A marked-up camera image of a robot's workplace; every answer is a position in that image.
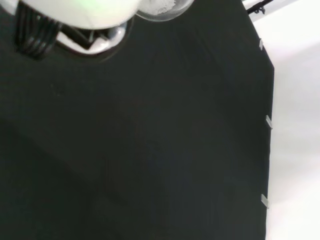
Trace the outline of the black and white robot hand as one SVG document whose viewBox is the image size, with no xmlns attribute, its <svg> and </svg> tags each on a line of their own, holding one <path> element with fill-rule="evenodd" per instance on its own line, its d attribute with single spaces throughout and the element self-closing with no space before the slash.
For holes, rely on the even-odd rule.
<svg viewBox="0 0 320 240">
<path fill-rule="evenodd" d="M 14 18 L 18 53 L 44 59 L 54 48 L 76 58 L 104 61 L 125 44 L 139 0 L 2 0 Z"/>
</svg>

